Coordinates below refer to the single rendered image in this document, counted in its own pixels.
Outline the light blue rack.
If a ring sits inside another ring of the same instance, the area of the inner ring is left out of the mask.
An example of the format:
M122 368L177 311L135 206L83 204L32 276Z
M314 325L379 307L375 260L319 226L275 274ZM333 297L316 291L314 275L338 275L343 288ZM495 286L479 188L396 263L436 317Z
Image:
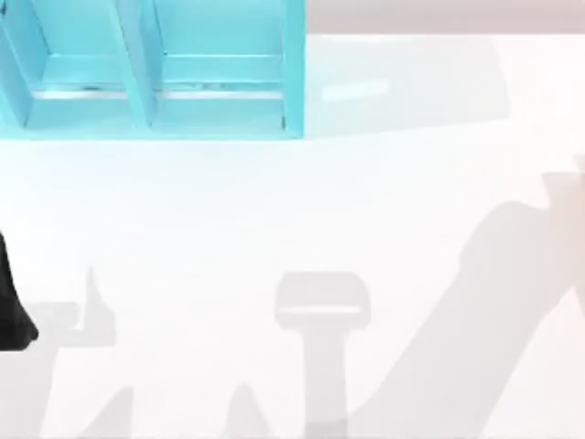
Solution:
M0 139L295 139L307 0L0 0Z

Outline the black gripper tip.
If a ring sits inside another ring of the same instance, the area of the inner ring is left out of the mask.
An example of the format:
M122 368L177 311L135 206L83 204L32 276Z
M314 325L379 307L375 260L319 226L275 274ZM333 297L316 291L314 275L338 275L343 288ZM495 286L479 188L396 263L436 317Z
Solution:
M22 351L39 331L17 294L4 235L0 232L0 351Z

